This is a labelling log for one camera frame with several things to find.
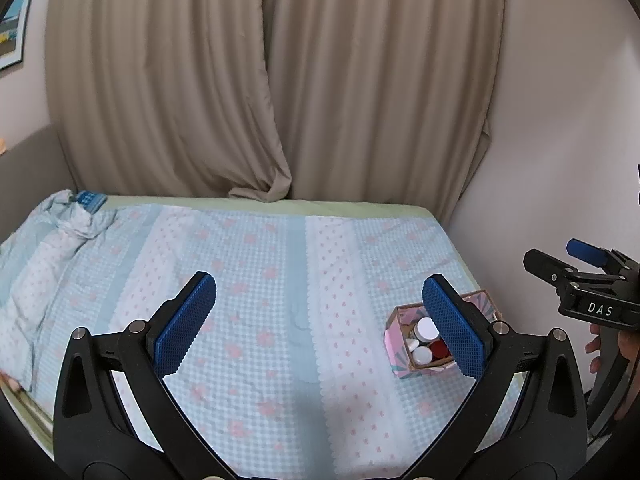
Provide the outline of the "red carton box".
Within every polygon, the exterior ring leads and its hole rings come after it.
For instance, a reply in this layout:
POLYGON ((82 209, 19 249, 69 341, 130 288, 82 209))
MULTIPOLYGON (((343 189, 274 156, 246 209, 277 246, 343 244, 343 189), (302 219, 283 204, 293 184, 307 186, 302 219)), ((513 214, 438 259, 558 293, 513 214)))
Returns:
POLYGON ((450 352, 446 346, 446 344, 441 340, 437 339, 433 341, 428 348, 430 348, 434 361, 439 361, 442 359, 447 359, 450 356, 450 352))

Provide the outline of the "white black cream jar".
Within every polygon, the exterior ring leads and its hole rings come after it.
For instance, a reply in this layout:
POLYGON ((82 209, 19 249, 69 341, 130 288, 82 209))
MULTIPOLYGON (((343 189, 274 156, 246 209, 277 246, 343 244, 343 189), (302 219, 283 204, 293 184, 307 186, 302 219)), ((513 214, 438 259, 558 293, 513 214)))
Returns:
POLYGON ((411 359, 416 367, 427 367, 433 361, 433 352, 428 347, 419 346, 411 352, 411 359))

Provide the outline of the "pink cardboard box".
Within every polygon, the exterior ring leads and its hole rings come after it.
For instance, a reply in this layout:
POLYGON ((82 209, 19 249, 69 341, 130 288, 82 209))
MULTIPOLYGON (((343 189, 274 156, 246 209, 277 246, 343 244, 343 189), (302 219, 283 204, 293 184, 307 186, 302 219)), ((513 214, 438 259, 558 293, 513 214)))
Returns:
POLYGON ((397 378, 449 374, 457 368, 456 360, 442 337, 424 342, 413 336, 413 327, 426 316, 423 304, 405 304, 396 307, 386 322, 383 344, 390 369, 397 378), (431 362, 418 364, 410 351, 412 344, 416 348, 430 350, 431 362))

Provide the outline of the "white earbuds case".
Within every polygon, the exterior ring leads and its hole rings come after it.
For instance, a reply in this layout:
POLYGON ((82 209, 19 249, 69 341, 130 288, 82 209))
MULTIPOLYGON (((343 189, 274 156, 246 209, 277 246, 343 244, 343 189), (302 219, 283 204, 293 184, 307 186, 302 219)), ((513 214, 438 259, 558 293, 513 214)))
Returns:
POLYGON ((416 350, 416 348, 420 346, 420 342, 417 341, 416 339, 409 338, 406 340, 406 345, 408 350, 410 352, 413 352, 413 350, 416 350))

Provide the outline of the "blue checkered bed sheet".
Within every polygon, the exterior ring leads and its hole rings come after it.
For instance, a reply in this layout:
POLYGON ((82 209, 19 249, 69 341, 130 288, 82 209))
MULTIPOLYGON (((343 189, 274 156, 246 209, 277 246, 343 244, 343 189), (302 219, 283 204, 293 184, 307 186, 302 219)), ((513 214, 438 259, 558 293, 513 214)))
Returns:
POLYGON ((427 212, 350 218, 110 200, 62 191, 1 245, 1 368, 51 417, 70 335, 150 318, 198 271, 216 304, 167 387, 238 474, 390 478, 469 392, 458 370, 397 377, 383 344, 397 307, 442 274, 477 288, 427 212))

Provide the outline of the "blue patterned small box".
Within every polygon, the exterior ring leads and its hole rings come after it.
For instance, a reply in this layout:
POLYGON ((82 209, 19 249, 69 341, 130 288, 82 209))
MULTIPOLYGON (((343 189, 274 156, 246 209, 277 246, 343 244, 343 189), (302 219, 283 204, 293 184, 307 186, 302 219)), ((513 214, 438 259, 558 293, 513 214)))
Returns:
POLYGON ((107 202, 108 197, 103 193, 80 191, 75 195, 75 202, 78 203, 89 214, 95 214, 107 202))

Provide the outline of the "beige curtain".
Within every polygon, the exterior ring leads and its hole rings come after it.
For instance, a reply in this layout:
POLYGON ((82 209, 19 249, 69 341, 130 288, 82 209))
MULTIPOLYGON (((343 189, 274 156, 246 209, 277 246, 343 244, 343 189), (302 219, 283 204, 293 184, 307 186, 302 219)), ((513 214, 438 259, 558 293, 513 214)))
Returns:
POLYGON ((108 194, 421 206, 488 147, 506 0, 50 0, 73 175, 108 194))

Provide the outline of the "framed wall picture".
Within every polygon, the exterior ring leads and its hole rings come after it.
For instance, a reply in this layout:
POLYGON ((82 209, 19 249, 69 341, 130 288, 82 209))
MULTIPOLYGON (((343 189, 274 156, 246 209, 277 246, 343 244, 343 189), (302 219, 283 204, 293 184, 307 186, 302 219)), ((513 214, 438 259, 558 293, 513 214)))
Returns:
POLYGON ((13 0, 2 16, 0 70, 23 61, 26 23, 32 0, 13 0))

